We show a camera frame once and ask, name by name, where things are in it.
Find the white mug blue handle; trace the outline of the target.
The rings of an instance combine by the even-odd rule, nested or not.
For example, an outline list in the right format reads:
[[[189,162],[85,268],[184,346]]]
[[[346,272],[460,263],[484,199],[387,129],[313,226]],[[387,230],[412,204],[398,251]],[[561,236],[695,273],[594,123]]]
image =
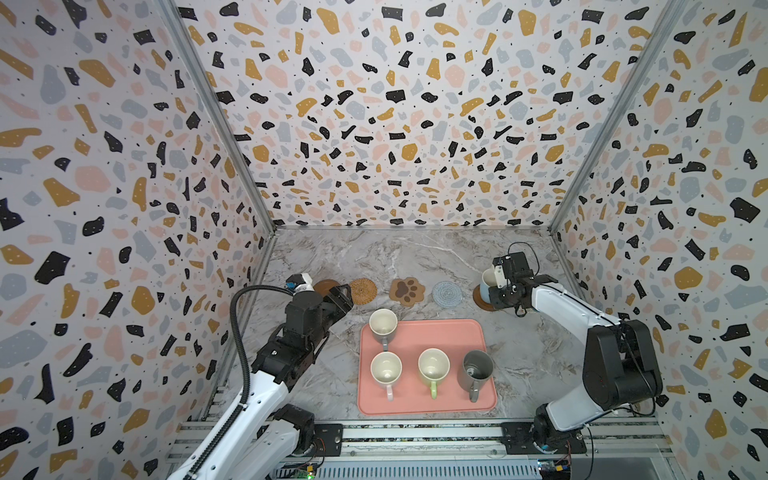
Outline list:
[[[481,276],[479,285],[480,298],[483,302],[491,304],[490,292],[492,288],[497,288],[498,282],[495,275],[495,268],[486,269]]]

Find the dark brown round coaster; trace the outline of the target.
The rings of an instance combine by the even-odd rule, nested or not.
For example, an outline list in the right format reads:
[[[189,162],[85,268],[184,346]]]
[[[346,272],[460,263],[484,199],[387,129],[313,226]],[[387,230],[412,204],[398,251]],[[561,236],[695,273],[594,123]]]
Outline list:
[[[321,296],[326,296],[330,293],[330,290],[333,287],[339,286],[340,283],[333,279],[324,279],[320,280],[319,282],[315,283],[313,285],[313,289],[315,292],[319,293]]]
[[[495,308],[491,304],[483,300],[481,296],[480,286],[476,286],[474,288],[472,293],[472,298],[475,304],[477,305],[477,307],[480,308],[481,310],[488,311],[488,312],[495,311]]]

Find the woven tan round coaster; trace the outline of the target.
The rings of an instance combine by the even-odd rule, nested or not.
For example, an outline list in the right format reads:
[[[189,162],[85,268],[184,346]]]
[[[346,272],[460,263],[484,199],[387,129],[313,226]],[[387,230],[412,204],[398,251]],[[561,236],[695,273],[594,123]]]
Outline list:
[[[349,283],[355,305],[371,303],[378,294],[376,284],[369,278],[359,278]]]

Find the grey blue round coaster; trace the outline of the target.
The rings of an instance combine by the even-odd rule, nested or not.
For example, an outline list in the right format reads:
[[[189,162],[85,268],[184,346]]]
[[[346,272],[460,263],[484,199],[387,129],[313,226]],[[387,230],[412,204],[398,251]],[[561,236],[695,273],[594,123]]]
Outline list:
[[[462,289],[454,282],[441,281],[433,287],[432,299],[439,307],[452,309],[462,303]]]

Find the white mug grey handle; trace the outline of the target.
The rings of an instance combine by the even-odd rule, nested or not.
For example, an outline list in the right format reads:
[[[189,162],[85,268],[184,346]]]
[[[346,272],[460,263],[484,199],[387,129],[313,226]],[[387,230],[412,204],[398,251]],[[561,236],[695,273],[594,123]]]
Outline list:
[[[369,328],[384,351],[389,350],[389,345],[395,338],[398,324],[397,315],[390,309],[378,309],[370,315]]]

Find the white mug pink handle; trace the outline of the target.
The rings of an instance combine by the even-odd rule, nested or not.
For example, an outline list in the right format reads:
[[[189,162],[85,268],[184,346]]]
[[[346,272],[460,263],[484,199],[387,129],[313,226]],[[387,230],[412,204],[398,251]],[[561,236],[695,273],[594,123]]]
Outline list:
[[[393,401],[394,386],[400,380],[403,372],[400,357],[393,352],[381,352],[372,359],[370,372],[376,384],[385,390],[387,400]]]

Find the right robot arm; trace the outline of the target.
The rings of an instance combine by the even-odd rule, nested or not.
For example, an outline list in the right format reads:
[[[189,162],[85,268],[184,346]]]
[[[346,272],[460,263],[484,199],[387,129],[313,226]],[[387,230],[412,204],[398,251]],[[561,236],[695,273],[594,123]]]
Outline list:
[[[638,320],[621,320],[589,305],[547,274],[536,274],[522,252],[492,261],[494,309],[523,315],[535,310],[568,330],[584,347],[581,382],[563,397],[540,406],[533,431],[543,444],[625,405],[653,400],[663,382],[652,335]]]

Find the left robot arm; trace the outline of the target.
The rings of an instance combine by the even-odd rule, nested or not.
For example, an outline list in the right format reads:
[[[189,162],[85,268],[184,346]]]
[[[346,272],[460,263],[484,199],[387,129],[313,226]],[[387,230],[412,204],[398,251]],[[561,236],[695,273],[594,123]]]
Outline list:
[[[314,416],[288,405],[301,376],[316,363],[331,327],[354,307],[347,284],[322,295],[294,276],[284,287],[247,286],[232,298],[229,318],[240,361],[243,386],[205,439],[170,477],[172,479],[263,479],[295,452],[310,448]],[[270,335],[253,362],[238,323],[240,298],[254,291],[286,294],[285,321]]]

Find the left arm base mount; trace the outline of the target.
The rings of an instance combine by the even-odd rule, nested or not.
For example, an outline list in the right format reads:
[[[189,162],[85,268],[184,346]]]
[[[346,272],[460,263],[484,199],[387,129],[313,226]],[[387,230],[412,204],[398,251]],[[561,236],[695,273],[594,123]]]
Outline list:
[[[291,457],[339,457],[342,450],[342,423],[304,422],[295,426],[298,441]]]

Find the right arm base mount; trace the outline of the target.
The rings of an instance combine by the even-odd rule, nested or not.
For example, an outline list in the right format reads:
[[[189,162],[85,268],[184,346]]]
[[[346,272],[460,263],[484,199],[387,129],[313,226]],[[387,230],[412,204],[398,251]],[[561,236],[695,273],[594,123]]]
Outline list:
[[[565,455],[587,452],[581,430],[557,430],[547,415],[545,405],[537,408],[532,421],[503,422],[501,430],[501,442],[508,455]]]

